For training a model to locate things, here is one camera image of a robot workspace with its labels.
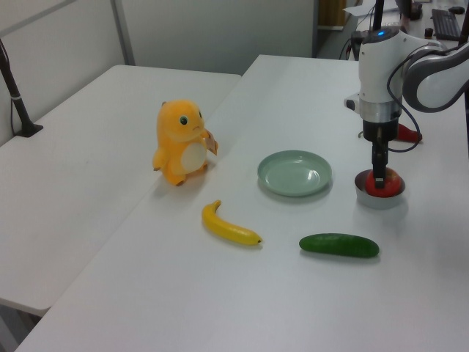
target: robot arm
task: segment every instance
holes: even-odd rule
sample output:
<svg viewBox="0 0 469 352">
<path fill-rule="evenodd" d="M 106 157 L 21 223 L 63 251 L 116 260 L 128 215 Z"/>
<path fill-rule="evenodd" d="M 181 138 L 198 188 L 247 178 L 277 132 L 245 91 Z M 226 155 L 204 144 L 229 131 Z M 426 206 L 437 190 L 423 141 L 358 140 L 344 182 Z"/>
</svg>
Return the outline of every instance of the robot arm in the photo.
<svg viewBox="0 0 469 352">
<path fill-rule="evenodd" d="M 444 53 L 439 42 L 395 28 L 372 32 L 363 41 L 360 93 L 352 99 L 355 103 L 348 98 L 345 105 L 359 112 L 363 137 L 372 143 L 376 188 L 384 187 L 388 142 L 397 137 L 402 96 L 414 109 L 435 112 L 448 108 L 468 88 L 469 44 L 448 56 Z"/>
<path fill-rule="evenodd" d="M 469 89 L 469 44 L 447 56 L 424 53 L 418 52 L 405 68 L 403 95 L 415 110 L 442 111 Z"/>
</svg>

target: tag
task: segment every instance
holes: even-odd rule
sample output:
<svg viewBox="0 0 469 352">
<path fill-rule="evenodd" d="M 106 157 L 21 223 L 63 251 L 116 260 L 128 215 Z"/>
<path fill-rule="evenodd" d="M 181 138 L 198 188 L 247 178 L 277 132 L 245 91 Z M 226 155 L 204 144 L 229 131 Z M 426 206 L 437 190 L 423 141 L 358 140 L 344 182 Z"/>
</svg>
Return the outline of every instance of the tag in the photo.
<svg viewBox="0 0 469 352">
<path fill-rule="evenodd" d="M 205 144 L 207 145 L 207 149 L 212 152 L 213 154 L 217 155 L 218 150 L 218 143 L 215 140 L 215 137 L 206 129 L 208 133 L 208 138 L 205 139 Z"/>
</svg>

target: floor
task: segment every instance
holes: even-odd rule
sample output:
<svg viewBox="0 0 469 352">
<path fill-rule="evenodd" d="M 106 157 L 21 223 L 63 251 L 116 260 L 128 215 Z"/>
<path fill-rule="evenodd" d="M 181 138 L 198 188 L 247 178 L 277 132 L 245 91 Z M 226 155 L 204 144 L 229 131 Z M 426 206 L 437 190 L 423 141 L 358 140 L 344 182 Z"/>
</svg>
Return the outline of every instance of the floor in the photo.
<svg viewBox="0 0 469 352">
<path fill-rule="evenodd" d="M 344 44 L 355 31 L 357 22 L 356 18 L 350 16 L 341 31 L 318 31 L 317 58 L 338 59 Z M 32 330 L 37 320 L 26 313 L 0 306 L 0 352 L 13 352 Z"/>
<path fill-rule="evenodd" d="M 348 0 L 347 6 L 351 7 L 355 4 L 355 0 Z M 325 31 L 321 30 L 317 33 L 317 58 L 319 59 L 339 59 L 342 47 L 350 38 L 352 32 L 358 24 L 356 17 L 350 16 L 341 31 Z"/>
</svg>

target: plush toy's white belly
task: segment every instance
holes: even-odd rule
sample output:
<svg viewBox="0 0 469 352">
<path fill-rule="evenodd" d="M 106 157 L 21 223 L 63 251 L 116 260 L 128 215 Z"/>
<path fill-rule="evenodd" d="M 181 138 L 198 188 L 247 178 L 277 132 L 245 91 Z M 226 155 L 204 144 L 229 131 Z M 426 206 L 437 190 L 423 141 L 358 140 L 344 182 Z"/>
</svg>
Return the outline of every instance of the plush toy's white belly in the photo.
<svg viewBox="0 0 469 352">
<path fill-rule="evenodd" d="M 192 143 L 184 149 L 181 156 L 181 166 L 186 172 L 200 169 L 205 162 L 207 149 L 200 143 Z"/>
</svg>

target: keyboard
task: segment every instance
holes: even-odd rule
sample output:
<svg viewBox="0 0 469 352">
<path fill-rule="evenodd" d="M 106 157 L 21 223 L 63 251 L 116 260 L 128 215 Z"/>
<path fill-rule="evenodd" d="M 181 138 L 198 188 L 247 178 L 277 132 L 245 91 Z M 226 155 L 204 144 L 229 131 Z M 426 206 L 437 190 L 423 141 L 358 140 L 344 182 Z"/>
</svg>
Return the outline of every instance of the keyboard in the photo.
<svg viewBox="0 0 469 352">
<path fill-rule="evenodd" d="M 461 29 L 459 29 L 454 13 L 432 9 L 432 20 L 437 39 L 459 41 Z"/>
</svg>

